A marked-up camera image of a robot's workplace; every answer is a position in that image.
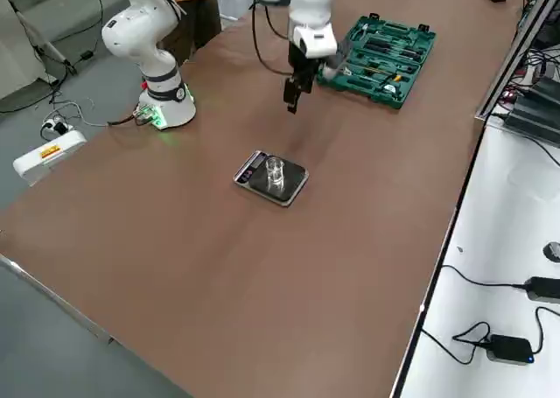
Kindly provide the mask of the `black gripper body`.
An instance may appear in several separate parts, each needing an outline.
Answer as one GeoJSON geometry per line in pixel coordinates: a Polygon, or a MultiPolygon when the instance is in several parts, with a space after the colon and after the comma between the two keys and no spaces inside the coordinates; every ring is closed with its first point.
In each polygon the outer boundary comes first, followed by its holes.
{"type": "Polygon", "coordinates": [[[311,83],[315,74],[316,61],[308,59],[294,43],[290,43],[288,61],[293,69],[292,79],[296,83],[311,83]]]}

